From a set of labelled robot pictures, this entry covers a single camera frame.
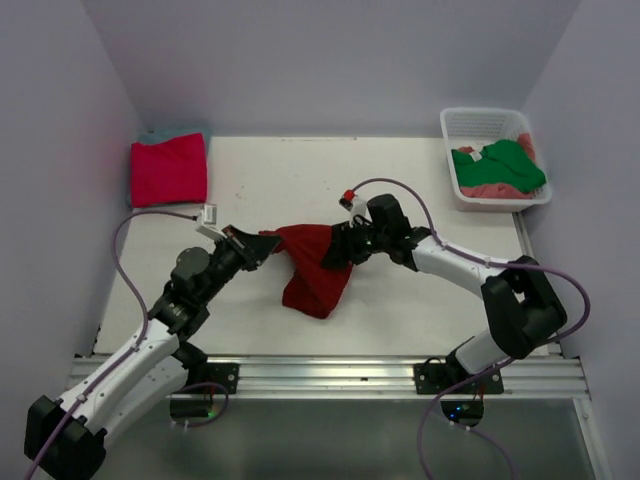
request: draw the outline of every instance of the white plastic basket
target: white plastic basket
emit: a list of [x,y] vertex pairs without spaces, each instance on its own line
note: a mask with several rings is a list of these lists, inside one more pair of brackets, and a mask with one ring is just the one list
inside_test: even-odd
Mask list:
[[551,185],[544,159],[534,142],[533,135],[531,135],[531,141],[536,152],[536,165],[547,175],[547,183],[534,192],[533,198],[526,200],[471,198],[460,191],[451,149],[470,146],[476,150],[482,150],[485,145],[503,138],[515,141],[521,133],[531,134],[529,122],[520,112],[500,108],[445,108],[440,112],[440,124],[458,210],[519,212],[531,205],[541,205],[551,200]]

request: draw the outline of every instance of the purple cable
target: purple cable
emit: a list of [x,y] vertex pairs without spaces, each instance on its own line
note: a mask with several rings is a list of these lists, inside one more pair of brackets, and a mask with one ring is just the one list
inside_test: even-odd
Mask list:
[[[420,195],[418,195],[418,193],[413,188],[411,188],[410,186],[406,185],[405,183],[400,182],[398,180],[394,180],[393,178],[385,178],[385,177],[370,178],[368,180],[365,180],[365,181],[360,182],[359,184],[357,184],[355,187],[352,188],[352,191],[355,192],[356,190],[358,190],[359,188],[361,188],[361,187],[363,187],[365,185],[368,185],[370,183],[376,183],[376,182],[391,183],[391,184],[397,185],[397,186],[405,189],[407,192],[409,192],[418,201],[418,203],[420,204],[420,207],[422,207],[422,211],[424,212],[425,217],[427,217],[427,223],[429,224],[429,229],[431,230],[431,235],[433,236],[433,238],[436,241],[436,243],[438,245],[440,245],[441,247],[443,247],[444,249],[450,251],[451,253],[453,253],[455,255],[458,255],[458,256],[460,256],[460,257],[462,257],[462,258],[464,258],[466,260],[469,260],[471,262],[480,264],[480,265],[488,265],[490,267],[496,267],[496,268],[510,268],[510,269],[515,269],[515,270],[531,270],[531,271],[536,271],[536,272],[550,273],[551,275],[555,275],[557,277],[565,279],[566,281],[571,283],[574,287],[576,287],[576,289],[578,290],[578,292],[582,296],[582,300],[584,301],[584,311],[582,313],[582,316],[580,317],[580,319],[578,319],[578,321],[573,326],[571,326],[570,328],[568,328],[564,332],[559,333],[559,334],[547,339],[547,341],[544,343],[544,345],[547,345],[547,344],[553,343],[553,342],[557,342],[558,340],[561,340],[563,338],[568,337],[569,335],[574,334],[576,331],[578,331],[580,328],[582,328],[582,326],[587,322],[587,319],[589,318],[589,315],[591,313],[591,299],[589,298],[589,294],[587,293],[585,288],[575,278],[573,278],[571,275],[569,275],[567,273],[564,273],[564,272],[562,272],[560,270],[557,270],[555,268],[542,267],[540,265],[528,265],[528,264],[518,264],[518,263],[501,263],[501,262],[494,262],[494,261],[486,262],[486,260],[484,258],[476,257],[476,256],[471,255],[469,253],[466,253],[466,252],[463,252],[461,250],[458,250],[455,247],[447,245],[438,236],[438,233],[436,232],[436,229],[435,229],[435,225],[433,223],[433,218],[431,217],[431,213],[429,213],[429,209],[427,208],[427,205],[424,202],[424,200],[422,200]],[[447,388],[446,390],[443,390],[442,392],[440,392],[429,403],[429,405],[427,406],[427,409],[425,410],[425,412],[423,413],[422,417],[420,418],[420,425],[418,427],[418,455],[420,457],[420,464],[422,465],[422,470],[424,471],[424,473],[427,476],[427,478],[433,479],[433,473],[429,469],[429,466],[427,465],[427,461],[426,461],[426,459],[424,457],[424,452],[423,452],[423,448],[422,448],[422,431],[424,429],[425,422],[427,421],[427,417],[429,416],[431,411],[434,409],[435,405],[438,403],[438,401],[444,395],[447,395],[448,393],[454,392],[454,391],[458,390],[460,387],[463,387],[464,385],[472,383],[472,382],[482,378],[485,375],[490,375],[493,372],[496,372],[496,371],[500,370],[502,367],[505,367],[506,365],[509,365],[513,361],[514,361],[514,359],[510,358],[508,360],[505,360],[502,363],[498,363],[498,364],[494,365],[493,367],[490,367],[490,368],[488,368],[488,369],[486,369],[486,370],[484,370],[484,371],[482,371],[482,372],[480,372],[480,373],[478,373],[478,374],[476,374],[476,375],[464,380],[463,382],[457,383],[456,385],[453,385],[453,386]],[[517,477],[517,472],[515,470],[514,463],[511,460],[511,458],[509,457],[509,454],[506,452],[506,450],[504,450],[504,448],[502,448],[494,439],[492,439],[487,434],[479,432],[479,431],[475,431],[475,433],[477,435],[481,436],[482,438],[484,438],[485,440],[487,440],[489,443],[493,444],[498,450],[500,450],[500,452],[504,455],[504,457],[506,458],[507,462],[509,463],[509,468],[511,470],[511,478],[516,478]]]
[[[113,234],[113,241],[112,241],[112,246],[111,246],[112,247],[111,248],[111,255],[113,256],[113,261],[114,261],[114,263],[116,265],[116,270],[118,271],[118,273],[120,274],[120,276],[122,277],[124,282],[127,284],[127,286],[131,289],[131,292],[133,293],[133,295],[136,297],[136,300],[138,300],[138,303],[140,304],[140,308],[142,309],[142,314],[143,314],[142,330],[140,332],[140,335],[136,339],[135,343],[133,344],[133,346],[131,346],[127,351],[125,351],[108,368],[106,368],[89,385],[87,385],[87,388],[85,388],[84,391],[82,392],[82,395],[84,395],[85,397],[87,395],[89,395],[91,392],[93,392],[93,390],[107,376],[109,376],[109,374],[111,374],[111,372],[113,372],[116,368],[118,368],[120,365],[122,365],[122,363],[127,358],[129,358],[129,356],[131,356],[131,354],[133,352],[136,351],[136,347],[138,345],[140,345],[140,343],[144,340],[145,335],[147,334],[147,329],[149,328],[149,318],[147,316],[147,306],[144,303],[144,299],[142,298],[142,295],[140,294],[138,289],[135,287],[135,285],[131,282],[131,280],[129,279],[129,276],[123,270],[122,265],[120,265],[120,259],[118,258],[117,242],[118,242],[118,234],[120,233],[120,230],[122,230],[122,227],[124,225],[126,225],[127,222],[129,222],[129,220],[131,220],[134,217],[138,217],[140,215],[152,215],[152,214],[169,215],[171,217],[184,218],[184,219],[192,220],[192,221],[195,221],[197,219],[197,217],[194,217],[194,216],[191,216],[191,215],[183,215],[181,213],[174,213],[174,212],[169,212],[169,211],[165,211],[165,210],[150,210],[150,211],[135,212],[135,213],[130,214],[122,222],[120,222],[120,225],[118,225],[118,228],[116,228],[116,231]],[[67,410],[67,412],[63,415],[63,417],[60,420],[60,422],[58,423],[58,425],[56,425],[56,428],[53,429],[53,431],[51,432],[51,435],[49,435],[47,440],[44,442],[44,444],[42,445],[42,447],[38,451],[38,454],[36,455],[36,458],[33,459],[33,462],[31,463],[31,466],[29,467],[29,470],[27,471],[27,473],[24,476],[24,480],[31,480],[33,478],[33,475],[35,474],[36,470],[38,469],[38,465],[40,465],[40,462],[44,458],[45,454],[47,453],[47,451],[49,450],[49,448],[51,447],[53,442],[56,440],[56,438],[58,438],[58,435],[60,435],[60,432],[62,431],[62,429],[64,427],[66,427],[67,422],[72,418],[72,416],[75,413],[75,411],[78,408],[80,408],[80,405],[82,405],[82,402],[80,400],[76,400],[71,405],[69,410]]]
[[182,425],[186,426],[187,428],[198,428],[198,427],[205,427],[207,425],[211,425],[213,422],[215,422],[222,416],[222,414],[227,410],[227,407],[229,406],[229,390],[227,390],[226,387],[220,385],[219,383],[214,383],[214,382],[194,383],[193,385],[189,385],[187,387],[184,387],[178,390],[176,393],[185,393],[191,390],[195,390],[197,388],[204,388],[204,387],[213,387],[213,388],[217,388],[218,390],[222,390],[222,393],[224,393],[224,403],[222,404],[220,411],[214,417],[208,418],[198,423],[182,423]]
[[[513,363],[513,361],[514,360],[512,358],[510,358],[508,360],[505,360],[504,362],[501,362],[501,363],[498,363],[498,364],[494,365],[493,367],[489,367],[489,368],[483,370],[482,372],[477,373],[477,374],[467,378],[466,380],[463,380],[462,382],[459,382],[459,383],[457,383],[455,385],[452,385],[451,387],[446,388],[442,392],[438,393],[438,395],[436,395],[433,398],[433,400],[431,400],[429,402],[429,405],[427,405],[427,408],[425,409],[425,411],[422,413],[422,416],[420,417],[420,422],[418,424],[418,436],[417,436],[418,457],[420,458],[420,465],[422,466],[422,471],[425,473],[427,478],[433,479],[434,475],[433,475],[433,472],[431,471],[431,469],[429,468],[429,465],[427,464],[427,459],[424,456],[422,432],[423,432],[424,426],[425,426],[425,424],[427,422],[427,418],[429,417],[429,415],[431,414],[431,412],[433,411],[435,406],[438,404],[440,399],[442,397],[444,397],[445,395],[453,393],[456,390],[458,390],[459,388],[464,387],[465,385],[468,385],[470,383],[473,383],[473,382],[479,380],[480,378],[484,377],[485,375],[491,375],[491,374],[499,371],[501,368],[506,367],[507,365]],[[458,425],[458,426],[460,428],[466,430],[466,427],[464,427],[462,425]],[[486,441],[488,441],[494,447],[496,447],[500,451],[500,453],[502,453],[502,455],[504,456],[505,460],[509,464],[509,470],[511,472],[511,478],[517,478],[518,477],[518,472],[516,471],[516,466],[513,463],[513,460],[511,459],[511,456],[496,440],[494,440],[492,437],[490,437],[486,433],[483,433],[481,431],[476,430],[475,428],[471,429],[471,432],[476,434],[476,435],[478,435],[479,437],[484,438]]]

